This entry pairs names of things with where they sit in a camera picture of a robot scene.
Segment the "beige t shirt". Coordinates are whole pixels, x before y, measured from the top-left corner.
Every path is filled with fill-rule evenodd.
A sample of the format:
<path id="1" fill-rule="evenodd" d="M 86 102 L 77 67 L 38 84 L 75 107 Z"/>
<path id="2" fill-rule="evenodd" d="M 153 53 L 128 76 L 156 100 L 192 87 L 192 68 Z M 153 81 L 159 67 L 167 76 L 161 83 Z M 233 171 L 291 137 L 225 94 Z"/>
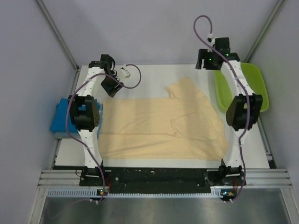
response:
<path id="1" fill-rule="evenodd" d="M 224 124 L 188 77 L 169 85 L 167 98 L 103 103 L 99 152 L 106 159 L 220 161 L 228 151 Z"/>

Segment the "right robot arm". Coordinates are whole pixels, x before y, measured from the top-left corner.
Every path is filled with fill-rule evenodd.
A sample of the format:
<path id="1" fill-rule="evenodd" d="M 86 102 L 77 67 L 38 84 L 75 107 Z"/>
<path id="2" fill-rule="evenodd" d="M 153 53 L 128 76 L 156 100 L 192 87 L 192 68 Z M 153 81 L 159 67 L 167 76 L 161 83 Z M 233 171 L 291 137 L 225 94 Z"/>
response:
<path id="1" fill-rule="evenodd" d="M 234 181 L 244 184 L 246 168 L 242 146 L 258 120 L 263 97 L 249 86 L 238 55 L 230 51 L 229 38 L 214 38 L 209 34 L 205 45 L 208 48 L 199 50 L 196 69 L 219 70 L 224 75 L 233 97 L 226 111 L 226 123 L 234 133 L 233 146 L 221 160 L 217 176 L 210 175 L 207 179 L 225 185 Z"/>

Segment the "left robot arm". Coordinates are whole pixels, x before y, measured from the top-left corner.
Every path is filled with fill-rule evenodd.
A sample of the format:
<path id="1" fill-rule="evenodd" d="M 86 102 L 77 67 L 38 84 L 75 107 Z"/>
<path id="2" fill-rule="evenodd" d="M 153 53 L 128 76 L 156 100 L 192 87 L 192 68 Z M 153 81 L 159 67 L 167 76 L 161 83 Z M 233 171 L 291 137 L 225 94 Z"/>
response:
<path id="1" fill-rule="evenodd" d="M 109 54 L 102 54 L 100 60 L 91 61 L 82 85 L 75 90 L 73 97 L 68 98 L 71 123 L 78 130 L 79 140 L 83 142 L 85 167 L 94 169 L 89 178 L 96 185 L 105 182 L 106 174 L 97 169 L 102 163 L 102 157 L 98 150 L 97 137 L 100 111 L 94 96 L 100 87 L 110 97 L 114 97 L 122 88 L 117 83 L 119 78 L 114 68 L 115 60 Z"/>

